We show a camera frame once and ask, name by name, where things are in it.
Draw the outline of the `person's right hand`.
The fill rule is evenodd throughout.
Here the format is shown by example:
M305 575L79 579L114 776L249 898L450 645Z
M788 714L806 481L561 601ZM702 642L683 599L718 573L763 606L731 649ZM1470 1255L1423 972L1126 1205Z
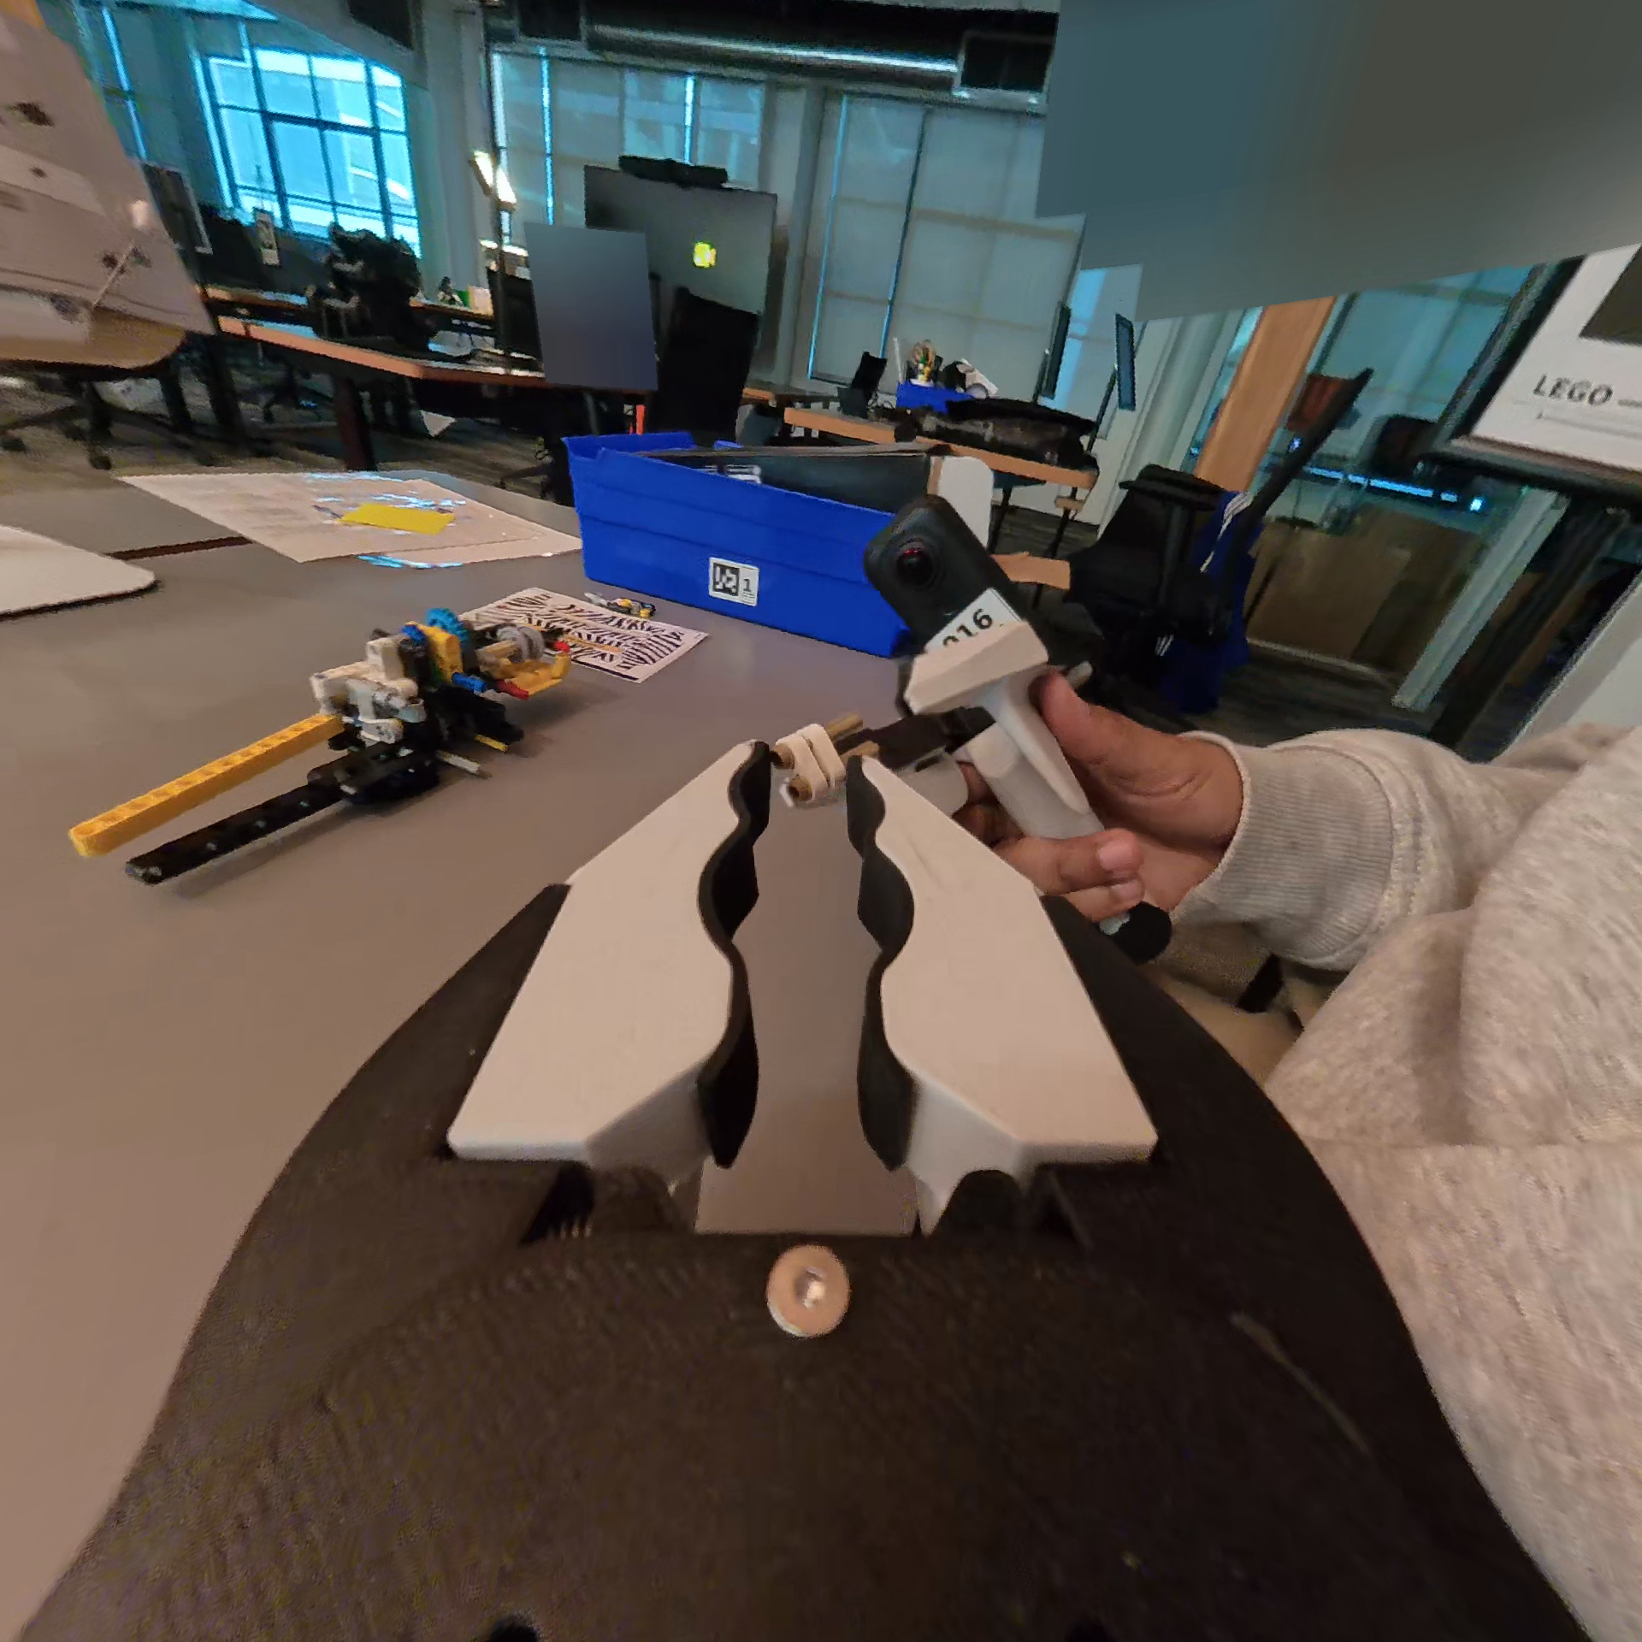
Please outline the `person's right hand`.
M1036 683L1033 698L1103 831L1027 835L976 771L964 773L970 802L956 821L1038 894L1064 898L1093 923L1142 904L1177 911L1240 831L1244 782L1234 755L1085 704L1056 673Z

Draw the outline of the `wooden column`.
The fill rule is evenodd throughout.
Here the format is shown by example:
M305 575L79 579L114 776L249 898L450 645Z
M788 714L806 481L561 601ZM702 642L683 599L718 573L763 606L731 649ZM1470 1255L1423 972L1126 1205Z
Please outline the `wooden column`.
M1273 446L1337 307L1336 298L1267 305L1206 432L1197 477L1248 491Z

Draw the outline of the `black high-back office chair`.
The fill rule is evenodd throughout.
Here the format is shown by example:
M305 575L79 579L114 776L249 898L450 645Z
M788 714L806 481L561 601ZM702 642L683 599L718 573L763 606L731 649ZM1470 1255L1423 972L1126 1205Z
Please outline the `black high-back office chair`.
M679 288L659 376L647 407L649 434L731 440L753 370L761 317Z

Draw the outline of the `black bag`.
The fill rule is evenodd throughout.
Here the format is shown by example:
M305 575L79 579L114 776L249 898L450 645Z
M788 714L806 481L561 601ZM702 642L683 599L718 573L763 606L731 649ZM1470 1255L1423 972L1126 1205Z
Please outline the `black bag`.
M921 407L917 432L948 446L974 446L993 454L1056 468L1095 468L1087 444L1095 423L1060 409L1007 397L954 397L943 407Z

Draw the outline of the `long wood-top desk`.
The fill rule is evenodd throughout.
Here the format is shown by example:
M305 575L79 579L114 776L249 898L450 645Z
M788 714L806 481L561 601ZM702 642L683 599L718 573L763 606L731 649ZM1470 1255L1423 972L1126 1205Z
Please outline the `long wood-top desk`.
M290 303L215 301L223 337L255 343L294 370L327 382L342 468L380 468L378 434L425 434L423 413L460 423L497 425L518 436L565 438L581 430L632 432L649 395L552 382L516 360L450 360L319 335Z

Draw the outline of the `partly built lego model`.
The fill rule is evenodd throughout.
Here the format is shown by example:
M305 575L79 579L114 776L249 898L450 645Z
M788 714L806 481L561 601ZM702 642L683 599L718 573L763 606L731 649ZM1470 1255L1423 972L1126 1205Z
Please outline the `partly built lego model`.
M511 706L563 685L571 649L565 630L544 622L432 608L378 630L360 661L317 671L315 714L79 823L69 843L79 857L108 857L311 751L329 759L296 788L135 855L127 874L163 886L335 810L399 808L446 775L483 775L473 747L516 747L524 731Z

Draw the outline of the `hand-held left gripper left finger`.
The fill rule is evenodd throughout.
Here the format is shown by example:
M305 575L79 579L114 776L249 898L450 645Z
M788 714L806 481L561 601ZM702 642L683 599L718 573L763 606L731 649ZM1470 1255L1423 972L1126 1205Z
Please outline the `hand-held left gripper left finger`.
M737 1160L759 1054L733 937L771 765L769 745L733 745L571 876L446 1134L458 1158L669 1187Z

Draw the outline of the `person's right forearm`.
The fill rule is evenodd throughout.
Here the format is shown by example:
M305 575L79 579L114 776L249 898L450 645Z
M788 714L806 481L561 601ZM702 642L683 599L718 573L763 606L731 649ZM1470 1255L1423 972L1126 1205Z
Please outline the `person's right forearm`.
M1496 876L1527 902L1639 853L1635 728L1572 726L1488 765L1396 731L1191 741L1232 757L1242 816L1175 923L1246 931L1312 970L1351 970L1414 919L1465 911Z

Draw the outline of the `laminated paper sheet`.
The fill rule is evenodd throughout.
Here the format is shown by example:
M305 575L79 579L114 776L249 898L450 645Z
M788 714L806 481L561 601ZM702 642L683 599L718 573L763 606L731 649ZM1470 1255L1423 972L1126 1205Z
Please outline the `laminated paper sheet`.
M450 481L382 473L249 473L127 477L157 501L180 507L231 536L288 561L389 559L417 565L554 559L581 548L577 522L540 520L470 497ZM337 518L368 501L446 507L458 522L436 538L348 528Z

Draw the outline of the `blue jacket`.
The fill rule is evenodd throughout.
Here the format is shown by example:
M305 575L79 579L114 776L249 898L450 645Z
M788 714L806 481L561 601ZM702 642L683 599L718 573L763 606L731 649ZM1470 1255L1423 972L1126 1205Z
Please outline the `blue jacket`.
M1191 716L1216 710L1226 681L1248 661L1246 595L1261 528L1257 493L1248 489L1224 505L1218 534L1205 550L1199 569L1214 601L1183 675L1183 712Z

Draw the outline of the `tan lego axle white connectors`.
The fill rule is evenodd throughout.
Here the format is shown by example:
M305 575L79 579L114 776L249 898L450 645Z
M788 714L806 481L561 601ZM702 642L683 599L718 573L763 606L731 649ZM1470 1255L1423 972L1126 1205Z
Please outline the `tan lego axle white connectors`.
M861 714L851 712L825 726L802 726L771 745L786 808L819 808L845 794L849 773L839 745L864 728Z

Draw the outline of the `dark equipment on desk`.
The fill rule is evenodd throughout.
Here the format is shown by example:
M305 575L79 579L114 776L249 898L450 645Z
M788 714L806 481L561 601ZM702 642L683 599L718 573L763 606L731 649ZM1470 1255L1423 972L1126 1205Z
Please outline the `dark equipment on desk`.
M425 354L430 333L415 309L421 284L407 243L335 221L321 280L307 294L311 327L327 341Z

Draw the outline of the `lego instruction booklet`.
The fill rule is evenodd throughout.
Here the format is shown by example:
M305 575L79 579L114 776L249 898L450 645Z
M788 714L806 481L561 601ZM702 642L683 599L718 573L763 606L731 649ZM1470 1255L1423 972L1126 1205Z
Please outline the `lego instruction booklet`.
M212 333L79 55L30 4L4 4L4 364L155 364Z

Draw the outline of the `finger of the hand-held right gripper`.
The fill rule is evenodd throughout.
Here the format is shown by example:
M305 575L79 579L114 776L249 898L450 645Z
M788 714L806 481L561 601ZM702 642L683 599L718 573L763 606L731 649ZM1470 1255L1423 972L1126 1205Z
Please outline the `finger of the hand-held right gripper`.
M849 733L849 757L937 757L954 753L972 739L972 718L964 712L898 716Z
M966 749L950 745L896 747L882 745L882 765L904 786L923 796L945 816L954 816L972 802L970 759Z

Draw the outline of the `white rounded board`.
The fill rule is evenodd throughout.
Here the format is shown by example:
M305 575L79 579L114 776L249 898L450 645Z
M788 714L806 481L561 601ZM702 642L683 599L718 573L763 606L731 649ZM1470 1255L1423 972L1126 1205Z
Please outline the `white rounded board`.
M972 454L931 456L929 495L948 503L984 548L993 530L993 481L993 472Z

